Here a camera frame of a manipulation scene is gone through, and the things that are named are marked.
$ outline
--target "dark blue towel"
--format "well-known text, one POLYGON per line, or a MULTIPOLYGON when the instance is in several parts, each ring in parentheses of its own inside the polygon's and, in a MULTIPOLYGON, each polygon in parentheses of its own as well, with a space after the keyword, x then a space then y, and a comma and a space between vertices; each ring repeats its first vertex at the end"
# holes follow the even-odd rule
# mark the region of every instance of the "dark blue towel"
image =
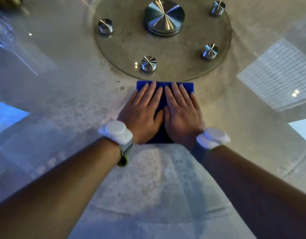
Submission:
MULTIPOLYGON (((136 88, 138 90, 140 90, 140 89, 142 89, 142 87, 146 83, 151 84, 151 81, 139 80, 136 83, 136 88)), ((172 84, 171 82, 158 82, 157 81, 156 82, 156 89, 158 89, 160 86, 162 86, 162 87, 168 86, 168 87, 170 87, 172 89, 171 84, 172 84)), ((177 85, 179 85, 179 84, 183 84, 183 86, 187 90, 188 94, 190 94, 192 91, 194 91, 194 84, 193 83, 180 83, 180 82, 178 82, 177 85)), ((167 104, 167 102, 166 102, 166 97, 165 97, 165 90, 163 89, 163 94, 162 94, 160 103, 158 105, 158 108, 156 110, 156 113, 159 110, 163 109, 166 104, 167 104)), ((147 143, 174 143, 174 142, 167 135, 165 127, 164 127, 164 122, 163 122, 163 124, 161 125, 158 133, 150 141, 148 141, 147 143)))

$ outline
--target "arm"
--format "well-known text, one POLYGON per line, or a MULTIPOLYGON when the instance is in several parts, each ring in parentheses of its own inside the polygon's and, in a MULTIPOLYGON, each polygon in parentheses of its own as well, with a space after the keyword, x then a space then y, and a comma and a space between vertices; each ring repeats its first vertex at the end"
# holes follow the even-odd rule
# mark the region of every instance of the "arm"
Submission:
MULTIPOLYGON (((194 94, 172 84, 165 88, 165 128, 188 150, 205 129, 194 94)), ((225 146, 198 157, 257 238, 306 238, 306 194, 225 146)))
MULTIPOLYGON (((158 131, 163 111, 155 118, 162 89, 156 83, 135 91, 119 116, 145 143, 158 131)), ((66 238, 96 189, 121 159, 118 144, 103 138, 67 159, 0 204, 0 239, 66 238)))

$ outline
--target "glass tabletop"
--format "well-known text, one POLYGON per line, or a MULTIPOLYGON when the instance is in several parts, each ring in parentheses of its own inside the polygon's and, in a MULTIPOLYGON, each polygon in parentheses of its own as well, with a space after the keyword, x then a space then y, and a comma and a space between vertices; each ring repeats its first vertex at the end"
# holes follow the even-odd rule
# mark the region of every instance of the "glass tabletop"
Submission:
MULTIPOLYGON (((94 41, 102 1, 24 0, 20 11, 0 10, 0 202, 96 140, 135 90, 137 79, 94 41)), ((306 192, 306 0, 225 3, 230 49, 193 80, 206 123, 230 135, 230 148, 306 192)), ((119 233, 254 237, 176 144, 137 146, 133 162, 101 184, 70 238, 119 233)))

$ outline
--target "person's right arm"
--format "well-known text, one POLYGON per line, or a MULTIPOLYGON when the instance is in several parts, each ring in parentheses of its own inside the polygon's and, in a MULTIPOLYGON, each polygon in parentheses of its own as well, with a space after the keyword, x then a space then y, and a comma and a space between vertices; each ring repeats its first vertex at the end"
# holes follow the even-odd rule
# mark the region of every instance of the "person's right arm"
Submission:
MULTIPOLYGON (((165 88, 165 128, 169 137, 188 150, 205 129, 193 93, 172 84, 165 88)), ((222 188, 257 238, 306 238, 306 194, 225 146, 197 158, 222 188)))

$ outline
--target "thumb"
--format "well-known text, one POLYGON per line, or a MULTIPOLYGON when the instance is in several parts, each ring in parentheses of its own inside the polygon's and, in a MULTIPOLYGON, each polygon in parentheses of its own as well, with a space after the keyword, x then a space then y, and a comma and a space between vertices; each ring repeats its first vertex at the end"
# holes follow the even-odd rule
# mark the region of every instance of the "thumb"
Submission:
POLYGON ((163 123, 163 110, 160 110, 154 118, 154 129, 157 132, 163 123))
POLYGON ((166 105, 164 107, 164 122, 165 122, 165 126, 168 126, 170 124, 171 121, 171 112, 170 109, 168 107, 168 105, 166 105))

